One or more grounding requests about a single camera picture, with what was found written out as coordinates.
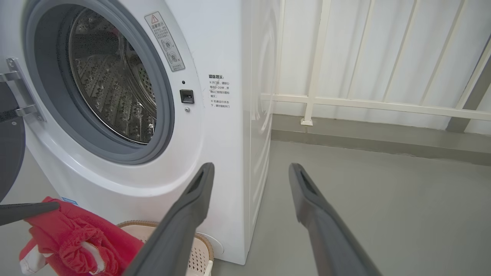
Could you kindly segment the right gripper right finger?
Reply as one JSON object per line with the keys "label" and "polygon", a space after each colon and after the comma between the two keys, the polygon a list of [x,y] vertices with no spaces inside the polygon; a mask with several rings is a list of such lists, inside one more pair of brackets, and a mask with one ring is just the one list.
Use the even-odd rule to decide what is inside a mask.
{"label": "right gripper right finger", "polygon": [[289,182],[297,220],[307,229],[319,276],[380,276],[381,272],[301,164]]}

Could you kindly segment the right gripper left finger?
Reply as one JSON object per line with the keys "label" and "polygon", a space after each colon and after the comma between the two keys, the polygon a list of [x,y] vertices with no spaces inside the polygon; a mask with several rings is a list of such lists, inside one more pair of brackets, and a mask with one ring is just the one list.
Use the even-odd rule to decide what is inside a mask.
{"label": "right gripper left finger", "polygon": [[203,164],[169,209],[124,276],[184,276],[197,227],[207,217],[214,164]]}

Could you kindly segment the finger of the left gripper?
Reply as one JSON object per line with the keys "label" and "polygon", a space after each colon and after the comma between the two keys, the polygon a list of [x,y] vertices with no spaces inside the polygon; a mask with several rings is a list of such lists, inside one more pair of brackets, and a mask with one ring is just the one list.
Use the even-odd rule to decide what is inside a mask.
{"label": "finger of the left gripper", "polygon": [[7,225],[13,222],[34,217],[50,211],[58,210],[57,202],[42,203],[19,203],[6,204],[0,206],[0,225]]}

